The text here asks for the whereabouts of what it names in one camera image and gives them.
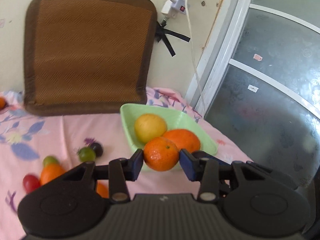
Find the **brown woven seat cushion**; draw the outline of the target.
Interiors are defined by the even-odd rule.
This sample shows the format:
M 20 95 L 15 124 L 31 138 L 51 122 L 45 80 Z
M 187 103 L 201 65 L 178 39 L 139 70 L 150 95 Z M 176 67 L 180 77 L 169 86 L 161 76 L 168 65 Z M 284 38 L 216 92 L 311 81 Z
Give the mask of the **brown woven seat cushion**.
M 24 31 L 25 109 L 52 116 L 145 104 L 156 27 L 150 0 L 32 0 Z

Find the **green plastic basket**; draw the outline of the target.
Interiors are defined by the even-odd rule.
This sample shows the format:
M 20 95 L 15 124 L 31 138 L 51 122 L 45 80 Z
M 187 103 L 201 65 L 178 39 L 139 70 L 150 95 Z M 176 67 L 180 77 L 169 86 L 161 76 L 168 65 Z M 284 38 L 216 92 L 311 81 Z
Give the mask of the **green plastic basket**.
M 217 143 L 189 115 L 175 109 L 126 103 L 120 108 L 122 126 L 132 152 L 173 129 L 187 129 L 200 140 L 200 150 L 215 156 Z

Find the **large orange in basket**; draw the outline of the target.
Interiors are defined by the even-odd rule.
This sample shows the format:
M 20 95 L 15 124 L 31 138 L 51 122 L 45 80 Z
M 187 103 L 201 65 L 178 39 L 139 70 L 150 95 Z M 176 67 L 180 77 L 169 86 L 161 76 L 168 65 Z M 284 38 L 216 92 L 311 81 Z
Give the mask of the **large orange in basket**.
M 180 151 L 186 149 L 189 153 L 199 151 L 201 142 L 199 138 L 187 129 L 172 129 L 163 134 L 163 137 L 172 141 Z

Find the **dark purple tomato rear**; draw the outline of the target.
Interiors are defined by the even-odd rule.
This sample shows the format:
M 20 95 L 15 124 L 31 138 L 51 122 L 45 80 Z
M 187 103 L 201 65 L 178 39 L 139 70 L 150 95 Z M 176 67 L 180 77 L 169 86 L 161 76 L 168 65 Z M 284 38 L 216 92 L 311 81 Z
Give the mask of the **dark purple tomato rear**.
M 93 142 L 89 147 L 95 152 L 97 158 L 100 158 L 103 155 L 104 149 L 103 146 L 98 142 Z

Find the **red cherry tomato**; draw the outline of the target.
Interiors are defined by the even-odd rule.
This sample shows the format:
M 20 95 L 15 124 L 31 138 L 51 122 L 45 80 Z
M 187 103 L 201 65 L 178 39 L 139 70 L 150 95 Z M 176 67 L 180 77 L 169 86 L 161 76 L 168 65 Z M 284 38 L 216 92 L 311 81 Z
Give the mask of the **red cherry tomato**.
M 41 186 L 40 180 L 33 174 L 27 174 L 23 178 L 23 187 L 27 194 L 33 192 Z

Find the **mandarin orange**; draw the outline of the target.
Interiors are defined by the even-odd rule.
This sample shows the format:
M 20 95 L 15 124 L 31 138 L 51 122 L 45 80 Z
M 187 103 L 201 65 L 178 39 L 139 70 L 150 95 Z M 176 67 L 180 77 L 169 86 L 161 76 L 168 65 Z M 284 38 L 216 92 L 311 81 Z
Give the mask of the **mandarin orange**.
M 179 161 L 177 146 L 165 137 L 156 137 L 144 146 L 144 162 L 152 170 L 171 170 Z
M 42 169 L 40 175 L 40 184 L 45 185 L 64 173 L 65 169 L 60 164 L 49 164 Z

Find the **frosted glass sliding door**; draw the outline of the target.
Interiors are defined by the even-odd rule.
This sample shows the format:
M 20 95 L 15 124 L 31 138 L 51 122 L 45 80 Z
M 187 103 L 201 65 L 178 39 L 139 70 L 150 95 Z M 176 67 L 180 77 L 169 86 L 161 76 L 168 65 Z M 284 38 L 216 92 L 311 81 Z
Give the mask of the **frosted glass sliding door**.
M 319 0 L 224 0 L 187 100 L 253 161 L 319 168 Z

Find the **pink patterned bedsheet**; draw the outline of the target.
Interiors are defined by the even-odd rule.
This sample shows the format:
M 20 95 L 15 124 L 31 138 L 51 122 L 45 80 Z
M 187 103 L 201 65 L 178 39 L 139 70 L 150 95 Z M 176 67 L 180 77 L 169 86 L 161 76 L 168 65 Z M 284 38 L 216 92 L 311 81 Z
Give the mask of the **pink patterned bedsheet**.
M 216 157 L 231 163 L 252 161 L 234 142 L 204 121 L 181 95 L 167 88 L 147 87 L 147 105 L 172 108 L 191 116 L 218 144 Z M 86 142 L 95 140 L 104 153 L 97 165 L 112 159 L 128 158 L 132 152 L 120 114 L 90 114 L 41 117 L 24 110 L 22 93 L 1 92 L 9 106 L 1 111 L 1 239 L 25 235 L 17 217 L 17 206 L 25 196 L 23 178 L 39 176 L 43 159 L 55 156 L 66 171 L 80 164 L 76 154 Z M 189 181 L 183 171 L 141 171 L 137 181 L 127 183 L 131 197 L 136 193 L 197 194 L 199 183 Z

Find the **green tomato behind mandarin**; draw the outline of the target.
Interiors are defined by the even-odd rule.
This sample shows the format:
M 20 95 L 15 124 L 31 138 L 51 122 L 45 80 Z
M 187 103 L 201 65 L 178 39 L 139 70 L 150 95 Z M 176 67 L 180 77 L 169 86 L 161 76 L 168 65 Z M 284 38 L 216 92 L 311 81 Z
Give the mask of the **green tomato behind mandarin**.
M 43 164 L 43 167 L 47 167 L 48 165 L 51 165 L 51 164 L 59 164 L 59 161 L 55 156 L 48 155 L 43 159 L 42 164 Z

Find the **yellow grapefruit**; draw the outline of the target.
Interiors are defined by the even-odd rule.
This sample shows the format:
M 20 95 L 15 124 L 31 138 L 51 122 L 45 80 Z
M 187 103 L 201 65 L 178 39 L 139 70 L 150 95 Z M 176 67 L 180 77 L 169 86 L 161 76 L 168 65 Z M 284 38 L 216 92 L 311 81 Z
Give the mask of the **yellow grapefruit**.
M 156 137 L 161 137 L 167 131 L 167 123 L 160 116 L 147 113 L 137 118 L 134 129 L 137 139 L 146 144 Z

